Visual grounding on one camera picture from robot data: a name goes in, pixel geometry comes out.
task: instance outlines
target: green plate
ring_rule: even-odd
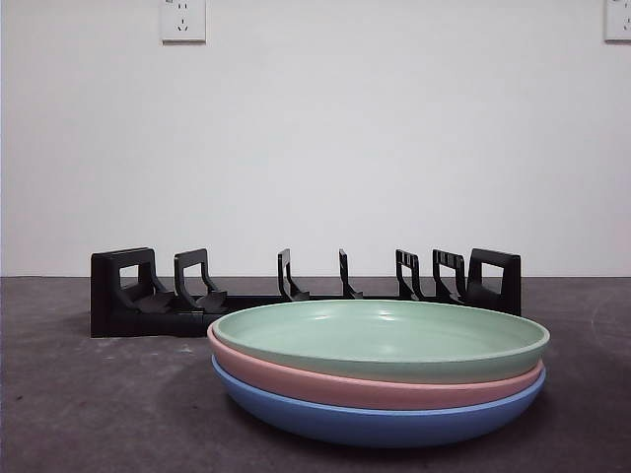
[[[237,351],[286,367],[395,382],[482,382],[531,370],[550,334],[531,320],[460,305],[312,301],[264,305],[213,324]]]

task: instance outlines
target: white wall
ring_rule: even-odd
[[[430,271],[438,246],[529,276],[631,275],[631,45],[601,0],[3,2],[3,272],[211,248],[216,275]]]

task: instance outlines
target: plate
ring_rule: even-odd
[[[231,313],[213,330],[238,352],[309,372],[412,383],[506,379],[532,370],[541,325],[462,305],[309,301]]]
[[[543,369],[539,361],[532,370],[516,377],[467,384],[372,381],[306,372],[251,357],[224,345],[212,326],[208,339],[219,364],[241,381],[283,396],[344,407],[405,410],[481,404],[526,389]]]
[[[488,434],[517,418],[545,380],[544,369],[525,390],[475,406],[388,411],[328,406],[280,396],[231,376],[215,357],[213,367],[230,396],[272,426],[310,439],[379,448],[439,445]]]

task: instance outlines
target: stack of plates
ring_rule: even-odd
[[[459,305],[319,301],[234,312],[208,338],[229,394],[259,419],[311,439],[410,447],[518,417],[543,385],[549,333]]]

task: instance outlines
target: blue plate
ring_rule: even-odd
[[[453,443],[488,434],[517,418],[534,400],[545,369],[533,385],[504,399],[453,409],[388,411],[329,406],[280,396],[215,372],[250,414],[299,436],[355,446],[403,448]]]

